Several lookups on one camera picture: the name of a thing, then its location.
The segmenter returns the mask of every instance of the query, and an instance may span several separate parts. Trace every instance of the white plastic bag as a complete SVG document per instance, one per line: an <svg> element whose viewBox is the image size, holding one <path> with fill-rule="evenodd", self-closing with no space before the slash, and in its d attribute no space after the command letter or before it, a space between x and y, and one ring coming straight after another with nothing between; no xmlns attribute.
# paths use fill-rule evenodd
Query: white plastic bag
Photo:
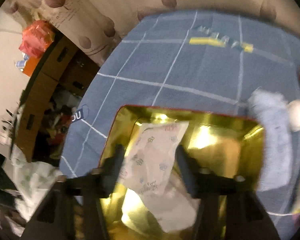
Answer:
<svg viewBox="0 0 300 240"><path fill-rule="evenodd" d="M186 229L196 218L198 201L171 172L175 150L188 124L142 124L120 171L119 182L139 195L165 232Z"/></svg>
<svg viewBox="0 0 300 240"><path fill-rule="evenodd" d="M174 164L176 148L188 124L143 123L137 141L123 162L119 183L138 195L162 195Z"/></svg>
<svg viewBox="0 0 300 240"><path fill-rule="evenodd" d="M16 145L13 147L11 161L13 182L24 199L16 199L16 208L20 215L29 221L57 177L62 173L48 163L28 163Z"/></svg>

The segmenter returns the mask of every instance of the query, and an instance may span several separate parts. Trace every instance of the patterned bedsheet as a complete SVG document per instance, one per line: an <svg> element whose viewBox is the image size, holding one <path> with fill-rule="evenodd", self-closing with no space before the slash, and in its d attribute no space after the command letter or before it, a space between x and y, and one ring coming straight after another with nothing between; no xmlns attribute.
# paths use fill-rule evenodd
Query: patterned bedsheet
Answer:
<svg viewBox="0 0 300 240"><path fill-rule="evenodd" d="M282 93L287 101L300 99L299 66L300 39L256 20L211 11L146 17L83 97L82 116L69 129L60 169L75 177L98 165L122 105L246 115L246 101L258 87ZM282 239L296 230L289 211L300 175L300 132L292 134L292 144L289 184L258 192Z"/></svg>

